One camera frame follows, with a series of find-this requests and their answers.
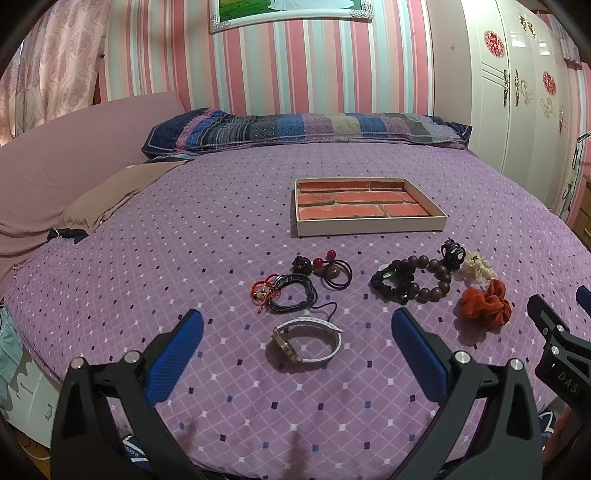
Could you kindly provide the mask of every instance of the diamond pattern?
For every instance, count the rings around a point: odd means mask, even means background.
[[[295,179],[339,175],[410,179],[447,212],[446,230],[293,238]],[[58,379],[74,356],[117,361],[199,309],[206,323],[199,351],[157,406],[195,462],[271,480],[284,477],[285,465],[302,478],[334,480],[340,465],[343,478],[380,480],[408,454],[437,406],[391,341],[397,305],[370,291],[368,275],[395,258],[436,256],[448,236],[491,259],[514,304],[511,321],[500,332],[459,322],[460,283],[436,304],[412,301],[407,308],[452,350],[492,364],[523,359],[534,398],[546,405],[554,396],[534,375],[544,343],[527,317],[527,300],[543,294],[573,333],[589,336],[574,294],[589,284],[591,255],[538,200],[468,151],[350,143],[204,155],[134,196],[78,245],[55,239],[37,251],[15,273],[7,306],[24,343]],[[338,292],[314,278],[320,298],[330,295],[339,305],[333,321],[345,331],[343,349],[324,369],[294,371],[270,343],[272,328],[287,318],[257,315],[250,287],[286,272],[297,254],[314,258],[329,249],[356,273]],[[436,285],[428,273],[417,280]],[[289,295],[300,301],[302,293],[294,287]],[[292,343],[309,356],[328,348],[308,336]],[[466,450],[482,406],[470,414],[451,458]]]

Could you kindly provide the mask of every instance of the wooden drawer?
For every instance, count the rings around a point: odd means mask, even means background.
[[[586,182],[580,209],[591,216],[591,183]]]
[[[581,239],[585,246],[591,249],[591,218],[579,211],[574,222],[573,232]]]

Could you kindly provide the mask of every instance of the white flower hair clip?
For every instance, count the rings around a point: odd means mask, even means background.
[[[466,259],[455,275],[456,280],[467,283],[485,284],[485,287],[496,277],[496,272],[492,269],[491,262],[481,257],[477,252],[466,248]]]

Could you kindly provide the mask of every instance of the wardrobe door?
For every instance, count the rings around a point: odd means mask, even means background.
[[[495,0],[463,0],[472,60],[472,138],[470,148],[502,170],[509,125],[507,43]]]
[[[535,40],[524,23],[525,7],[514,0],[497,0],[497,4],[507,39],[511,89],[509,134],[501,173],[525,187],[534,148],[537,110],[534,101],[538,98],[533,55]]]
[[[538,17],[527,16],[528,29],[532,31],[535,62],[535,84],[538,98],[534,98],[535,137],[530,172],[525,189],[538,197],[547,207],[552,207],[556,193],[551,184],[557,163],[564,164],[564,158],[557,158],[560,138],[560,110],[562,89],[566,82],[560,79],[557,62],[564,64],[562,52],[553,41],[548,26]]]

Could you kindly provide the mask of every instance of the watch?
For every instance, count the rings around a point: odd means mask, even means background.
[[[300,325],[316,327],[325,332],[331,333],[335,337],[336,341],[333,351],[330,354],[323,356],[321,358],[300,357],[296,352],[296,349],[293,348],[293,346],[291,345],[291,343],[289,343],[288,340],[284,339],[281,336],[283,331],[287,330],[289,327],[295,327]],[[296,319],[282,323],[278,327],[274,328],[271,337],[291,362],[294,362],[295,364],[321,364],[330,360],[337,354],[337,352],[340,349],[340,346],[343,344],[342,333],[343,330],[325,320],[316,319],[314,317],[298,317]]]

